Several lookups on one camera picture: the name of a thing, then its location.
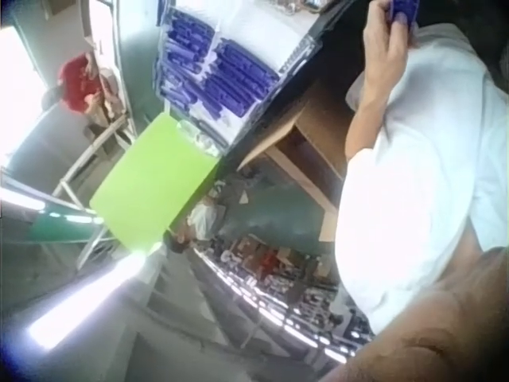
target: ceiling light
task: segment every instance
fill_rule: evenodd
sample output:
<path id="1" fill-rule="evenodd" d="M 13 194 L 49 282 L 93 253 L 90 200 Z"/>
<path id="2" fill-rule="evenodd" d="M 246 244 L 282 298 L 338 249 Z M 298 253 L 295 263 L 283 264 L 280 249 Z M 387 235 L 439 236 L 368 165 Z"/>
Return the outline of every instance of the ceiling light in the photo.
<path id="1" fill-rule="evenodd" d="M 239 296 L 242 296 L 242 292 L 240 291 L 240 289 L 236 286 L 231 286 L 231 289 L 236 293 L 238 294 Z"/>
<path id="2" fill-rule="evenodd" d="M 228 282 L 228 280 L 226 279 L 226 277 L 224 277 L 223 275 L 220 275 L 220 274 L 218 274 L 218 276 L 219 276 L 219 278 L 220 278 L 220 279 L 222 279 L 222 280 L 224 281 L 224 283 L 225 283 L 225 284 L 227 284 L 227 285 L 231 285 L 231 283 L 230 283 L 230 282 Z"/>
<path id="3" fill-rule="evenodd" d="M 281 321 L 279 318 L 275 317 L 268 310 L 265 310 L 263 308 L 260 308 L 259 310 L 262 315 L 264 315 L 266 318 L 268 318 L 269 321 L 273 322 L 275 325 L 277 325 L 277 326 L 283 325 L 283 321 Z"/>
<path id="4" fill-rule="evenodd" d="M 28 328 L 30 336 L 41 347 L 47 350 L 54 348 L 114 290 L 135 276 L 142 269 L 145 260 L 144 255 L 130 255 L 120 260 L 112 271 L 78 290 L 35 321 Z"/>
<path id="5" fill-rule="evenodd" d="M 0 187 L 0 201 L 5 201 L 12 205 L 19 205 L 25 209 L 33 209 L 35 211 L 41 211 L 45 209 L 46 203 L 43 201 L 39 201 L 38 199 L 34 199 L 32 197 L 27 197 L 21 193 L 15 193 L 10 189 L 3 189 Z"/>
<path id="6" fill-rule="evenodd" d="M 307 338 L 304 334 L 302 334 L 301 332 L 297 332 L 294 328 L 292 328 L 291 326 L 288 326 L 288 325 L 285 325 L 285 331 L 287 331 L 288 333 L 290 333 L 292 336 L 294 336 L 295 338 L 297 338 L 298 340 L 304 342 L 305 344 L 311 346 L 312 348 L 317 348 L 318 347 L 318 344 L 313 341 L 311 338 Z"/>
<path id="7" fill-rule="evenodd" d="M 242 291 L 242 293 L 244 293 L 247 297 L 251 297 L 251 293 L 248 292 L 247 290 L 245 290 L 244 288 L 240 288 L 240 290 Z"/>
<path id="8" fill-rule="evenodd" d="M 328 338 L 320 337 L 319 340 L 324 345 L 331 345 L 331 341 Z"/>
<path id="9" fill-rule="evenodd" d="M 331 357 L 333 360 L 335 361 L 338 361 L 342 364 L 346 364 L 347 363 L 347 359 L 345 356 L 339 354 L 339 353 L 336 353 L 335 351 L 331 350 L 331 349 L 325 349 L 325 354 L 329 357 Z"/>
<path id="10" fill-rule="evenodd" d="M 256 305 L 256 302 L 254 302 L 251 298 L 247 297 L 247 296 L 242 296 L 244 298 L 244 300 L 246 300 L 246 302 L 253 306 L 254 308 L 258 308 L 258 306 Z"/>
<path id="11" fill-rule="evenodd" d="M 93 221 L 91 216 L 80 216 L 80 215 L 66 215 L 65 219 L 71 223 L 91 223 Z"/>
<path id="12" fill-rule="evenodd" d="M 270 296 L 269 294 L 267 295 L 267 297 L 269 297 L 272 301 L 274 301 L 276 304 L 279 304 L 281 305 L 283 308 L 288 308 L 288 306 L 281 300 L 278 300 L 277 298 L 274 298 L 272 296 Z"/>
<path id="13" fill-rule="evenodd" d="M 281 314 L 279 313 L 277 310 L 274 310 L 274 309 L 271 309 L 270 312 L 277 318 L 279 318 L 280 320 L 284 320 L 285 319 L 285 315 L 284 314 Z"/>

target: floor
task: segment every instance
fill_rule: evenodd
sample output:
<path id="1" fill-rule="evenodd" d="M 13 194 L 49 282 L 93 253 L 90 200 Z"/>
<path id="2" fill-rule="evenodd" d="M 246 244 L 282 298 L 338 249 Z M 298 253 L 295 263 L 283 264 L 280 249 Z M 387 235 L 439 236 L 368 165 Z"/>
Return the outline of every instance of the floor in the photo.
<path id="1" fill-rule="evenodd" d="M 336 28 L 324 37 L 324 48 L 314 62 L 299 73 L 300 78 L 282 92 L 271 109 L 282 109 L 291 102 L 298 89 L 316 77 L 317 70 L 335 89 L 338 102 L 343 102 L 348 87 L 363 70 L 361 36 L 367 3 L 367 0 L 359 0 L 352 6 Z M 491 69 L 497 84 L 506 88 L 507 82 L 499 74 L 499 59 L 509 37 L 507 20 L 498 0 L 421 0 L 418 24 L 456 24 Z M 322 208 L 297 184 L 277 174 L 273 167 L 265 165 L 262 172 L 267 173 L 268 180 L 247 190 L 248 204 L 240 205 L 235 198 L 228 202 L 225 216 L 228 235 L 252 233 L 275 247 L 290 247 L 310 255 L 332 253 L 331 243 L 317 240 Z"/>

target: person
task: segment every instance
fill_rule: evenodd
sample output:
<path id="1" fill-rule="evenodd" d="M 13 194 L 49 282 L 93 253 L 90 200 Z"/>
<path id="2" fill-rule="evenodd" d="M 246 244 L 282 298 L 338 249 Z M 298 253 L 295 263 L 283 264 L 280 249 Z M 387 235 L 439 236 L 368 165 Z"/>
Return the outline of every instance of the person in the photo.
<path id="1" fill-rule="evenodd" d="M 224 185 L 224 181 L 215 181 L 208 194 L 200 199 L 178 228 L 169 232 L 166 243 L 171 251 L 182 253 L 191 242 L 211 240 L 219 231 L 226 208 L 219 205 L 217 200 Z"/>
<path id="2" fill-rule="evenodd" d="M 221 263 L 226 264 L 241 264 L 242 258 L 238 257 L 235 253 L 229 249 L 225 249 L 221 254 Z"/>
<path id="3" fill-rule="evenodd" d="M 507 256 L 494 248 L 422 291 L 321 382 L 509 380 Z"/>
<path id="4" fill-rule="evenodd" d="M 215 260 L 216 263 L 221 261 L 221 255 L 223 254 L 224 249 L 224 240 L 222 240 L 220 237 L 215 236 L 210 240 L 210 248 L 212 248 L 212 258 Z"/>
<path id="5" fill-rule="evenodd" d="M 81 54 L 62 66 L 57 85 L 43 96 L 42 108 L 47 111 L 59 101 L 80 114 L 90 114 L 103 102 L 99 71 L 91 53 Z"/>
<path id="6" fill-rule="evenodd" d="M 507 94 L 454 25 L 373 0 L 336 228 L 341 281 L 377 334 L 440 277 L 507 246 Z"/>
<path id="7" fill-rule="evenodd" d="M 265 255 L 263 255 L 262 262 L 256 271 L 256 279 L 258 281 L 265 281 L 267 276 L 272 275 L 281 264 L 278 259 L 278 252 L 274 249 L 269 249 Z"/>

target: merchandise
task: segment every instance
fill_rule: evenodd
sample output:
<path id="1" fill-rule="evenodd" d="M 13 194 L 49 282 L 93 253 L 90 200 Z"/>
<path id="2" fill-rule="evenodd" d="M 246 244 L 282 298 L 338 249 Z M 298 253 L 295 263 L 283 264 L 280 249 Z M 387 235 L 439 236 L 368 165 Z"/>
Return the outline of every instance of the merchandise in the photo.
<path id="1" fill-rule="evenodd" d="M 284 14 L 295 14 L 300 10 L 301 0 L 265 0 Z"/>
<path id="2" fill-rule="evenodd" d="M 321 13 L 326 11 L 334 0 L 301 0 L 301 6 L 312 13 Z"/>
<path id="3" fill-rule="evenodd" d="M 228 38 L 232 35 L 229 20 L 233 16 L 216 18 L 216 24 L 209 25 L 204 20 L 214 18 L 208 14 L 190 14 L 194 9 L 188 3 L 171 4 L 164 0 L 158 3 L 160 41 L 153 70 L 154 91 L 167 111 L 187 119 L 225 154 L 294 74 L 292 70 L 297 71 L 305 57 L 314 52 L 316 44 L 304 34 L 276 71 Z M 269 14 L 267 17 L 272 25 L 279 22 Z"/>
<path id="4" fill-rule="evenodd" d="M 403 12 L 408 20 L 408 27 L 415 23 L 419 10 L 419 0 L 391 0 L 390 20 L 394 21 L 396 15 Z"/>
<path id="5" fill-rule="evenodd" d="M 220 277 L 223 281 L 231 285 L 236 294 L 243 293 L 244 300 L 249 305 L 266 309 L 274 319 L 284 320 L 286 325 L 302 336 L 329 345 L 345 357 L 355 356 L 357 351 L 373 338 L 367 320 L 355 313 L 352 313 L 352 319 L 346 328 L 347 333 L 344 332 L 345 328 L 336 331 L 344 318 L 335 317 L 328 310 L 336 294 L 334 291 L 307 287 L 302 291 L 301 301 L 294 305 L 286 299 L 294 281 L 269 275 L 260 282 L 237 262 L 225 263 L 212 254 L 209 254 L 208 258 L 222 270 L 220 272 L 223 276 Z"/>

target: person in red shirt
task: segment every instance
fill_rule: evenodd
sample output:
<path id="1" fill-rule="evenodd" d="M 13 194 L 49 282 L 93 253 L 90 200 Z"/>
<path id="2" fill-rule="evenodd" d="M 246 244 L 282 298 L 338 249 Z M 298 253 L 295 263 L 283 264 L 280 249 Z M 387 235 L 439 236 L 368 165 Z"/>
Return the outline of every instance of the person in red shirt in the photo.
<path id="1" fill-rule="evenodd" d="M 59 101 L 70 110 L 86 115 L 103 105 L 103 86 L 90 53 L 75 57 L 62 67 L 58 85 L 50 88 L 42 98 L 42 108 L 47 111 Z"/>
<path id="2" fill-rule="evenodd" d="M 260 267 L 256 272 L 259 281 L 265 281 L 268 275 L 272 275 L 279 266 L 278 253 L 274 249 L 270 249 L 262 259 Z"/>

